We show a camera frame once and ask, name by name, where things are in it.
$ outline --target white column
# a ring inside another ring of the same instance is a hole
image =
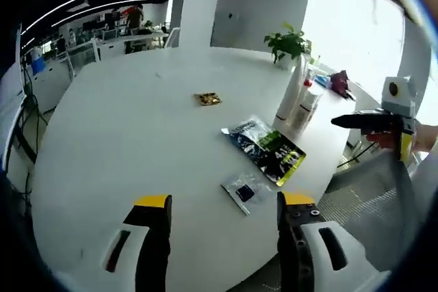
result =
[[[217,1],[183,0],[181,32],[179,36],[180,47],[210,47]]]
[[[68,42],[70,41],[70,34],[68,32],[68,30],[70,29],[70,23],[66,23],[62,26],[60,26],[60,35],[62,34],[62,37],[65,39],[66,44],[68,44]]]

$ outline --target white wall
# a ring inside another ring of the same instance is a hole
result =
[[[144,3],[143,4],[143,23],[147,20],[154,25],[166,22],[167,2],[165,3]]]
[[[308,0],[218,0],[212,46],[270,51],[266,34],[283,21],[302,28]]]
[[[24,99],[21,82],[20,39],[21,29],[16,33],[15,62],[0,78],[0,163],[5,163],[5,146],[10,142],[10,129]]]

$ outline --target floor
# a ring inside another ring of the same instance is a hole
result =
[[[53,111],[49,111],[42,114],[42,117],[50,123],[50,118]],[[36,150],[37,144],[37,123],[38,117],[36,112],[32,113],[26,120],[25,127],[23,129],[23,135],[27,139],[29,145]],[[39,119],[38,125],[38,147],[44,143],[44,134],[46,131],[45,123]],[[20,154],[26,158],[22,149],[19,150]],[[339,164],[346,162],[352,156],[352,151],[349,147],[346,147],[344,155],[339,161]],[[342,166],[337,171],[342,171],[353,166],[356,162],[349,163]],[[31,173],[29,175],[29,188],[31,189]],[[324,207],[330,206],[330,200],[324,203]],[[229,292],[273,292],[281,290],[281,272],[280,272],[280,262],[278,255],[274,256],[266,265],[264,265],[260,270],[256,271],[252,276],[247,278],[245,281],[239,283],[235,287],[229,290]]]

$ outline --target potted plant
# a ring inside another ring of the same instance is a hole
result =
[[[153,23],[150,20],[147,20],[146,23],[144,24],[144,27],[147,29],[151,29],[152,26],[153,26]]]
[[[303,38],[304,32],[295,32],[294,27],[284,22],[283,27],[288,31],[286,34],[268,34],[264,42],[272,49],[274,64],[280,66],[283,70],[291,71],[300,54],[310,56],[312,43],[310,40]]]

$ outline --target plastic bottle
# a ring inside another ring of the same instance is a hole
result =
[[[293,132],[298,133],[306,129],[313,113],[315,113],[319,97],[319,94],[316,94],[312,90],[307,90],[304,99],[294,112],[294,116],[291,118],[291,130]]]
[[[297,99],[295,100],[295,103],[296,103],[297,105],[299,105],[299,104],[302,103],[302,101],[304,100],[305,95],[307,94],[307,91],[309,90],[309,88],[310,88],[310,87],[312,86],[312,84],[313,84],[312,74],[313,74],[312,69],[310,69],[310,68],[306,69],[306,74],[305,74],[305,78],[304,78],[303,81],[302,81],[302,86],[301,86],[301,89],[300,89],[300,93],[299,93]],[[295,118],[295,115],[296,115],[296,112],[297,112],[297,111],[298,111],[298,106],[295,106],[295,107],[291,110],[291,112],[290,112],[290,114],[289,114],[289,117],[286,119],[286,124],[287,124],[288,126],[291,125],[292,120]]]
[[[305,78],[307,62],[306,57],[301,54],[298,58],[294,73],[292,73],[289,85],[287,86],[285,96],[276,112],[276,117],[280,120],[287,120],[290,117],[294,106],[297,104]]]

